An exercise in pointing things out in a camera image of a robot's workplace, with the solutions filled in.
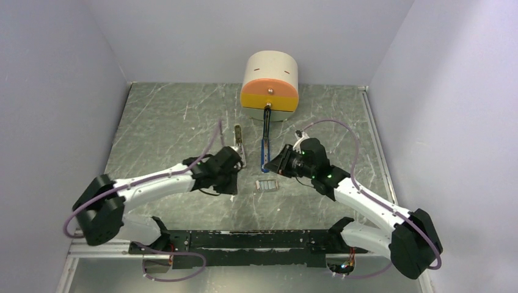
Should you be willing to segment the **blue black stapler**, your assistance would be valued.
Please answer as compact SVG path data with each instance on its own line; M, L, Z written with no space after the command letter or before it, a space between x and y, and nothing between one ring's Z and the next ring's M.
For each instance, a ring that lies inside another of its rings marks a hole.
M269 128L270 128L271 107L267 104L263 111L263 135L261 140L261 171L267 173L265 165L270 161L269 154Z

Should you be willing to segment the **beige white stapler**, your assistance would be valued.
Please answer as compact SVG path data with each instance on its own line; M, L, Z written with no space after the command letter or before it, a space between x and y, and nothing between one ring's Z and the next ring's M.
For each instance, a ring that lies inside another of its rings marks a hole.
M240 124L234 125L234 141L235 141L235 147L237 149L238 154L241 157L242 161L242 167L246 167L246 155L244 151L244 142L243 142L243 128Z

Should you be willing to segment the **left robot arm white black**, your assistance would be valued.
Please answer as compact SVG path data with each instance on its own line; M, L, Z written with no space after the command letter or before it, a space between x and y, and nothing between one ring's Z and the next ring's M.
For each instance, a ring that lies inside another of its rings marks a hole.
M215 195L235 195L238 172L245 166L237 148L189 157L167 169L144 176L94 178L72 207L73 217L90 246L112 239L140 242L155 254L167 250L164 224L153 217L133 215L133 209L173 194L212 188Z

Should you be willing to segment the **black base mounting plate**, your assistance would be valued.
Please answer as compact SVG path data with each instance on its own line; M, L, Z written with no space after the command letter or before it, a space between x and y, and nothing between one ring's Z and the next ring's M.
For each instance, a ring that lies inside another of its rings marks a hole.
M155 250L177 253L173 269L207 266L305 265L325 268L335 255L347 257L350 248L330 230L168 230Z

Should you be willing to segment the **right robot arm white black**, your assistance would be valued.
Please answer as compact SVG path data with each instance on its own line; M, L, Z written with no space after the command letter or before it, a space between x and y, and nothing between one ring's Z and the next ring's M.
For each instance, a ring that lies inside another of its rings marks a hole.
M431 216L422 209L410 211L370 194L353 179L352 173L330 163L325 147L316 138L286 144L264 169L287 178L308 178L313 188L331 200L360 212L375 226L355 221L340 224L330 235L330 246L338 253L362 248L390 260L405 277L416 280L443 252Z

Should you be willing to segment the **staple box tray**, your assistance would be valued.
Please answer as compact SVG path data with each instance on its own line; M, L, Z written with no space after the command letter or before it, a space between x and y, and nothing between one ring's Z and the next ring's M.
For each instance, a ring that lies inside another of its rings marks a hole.
M279 189L278 181L274 179L257 180L255 185L256 189L261 192L272 192Z

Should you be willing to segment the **beige mini drawer cabinet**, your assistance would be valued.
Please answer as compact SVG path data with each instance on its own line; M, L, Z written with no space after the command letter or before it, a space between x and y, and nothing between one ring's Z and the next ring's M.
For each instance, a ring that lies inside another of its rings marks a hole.
M263 120L270 108L270 121L285 121L299 104L298 66L293 57L281 51L259 51L249 57L239 95L244 113Z

